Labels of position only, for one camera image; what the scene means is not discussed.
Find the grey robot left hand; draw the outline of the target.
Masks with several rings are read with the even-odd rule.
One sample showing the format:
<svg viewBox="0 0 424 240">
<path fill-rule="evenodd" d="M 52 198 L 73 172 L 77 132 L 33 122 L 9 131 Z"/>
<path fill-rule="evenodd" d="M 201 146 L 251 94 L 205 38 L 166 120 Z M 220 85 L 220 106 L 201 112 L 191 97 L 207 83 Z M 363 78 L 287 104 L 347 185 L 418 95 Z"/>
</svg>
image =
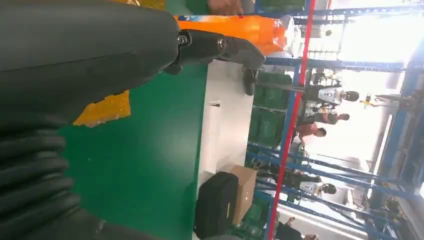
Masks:
<svg viewBox="0 0 424 240">
<path fill-rule="evenodd" d="M 248 40 L 181 30 L 168 12 L 113 1 L 0 3 L 0 132 L 58 129 L 87 105 L 184 64 L 224 60 L 258 68 Z"/>
</svg>

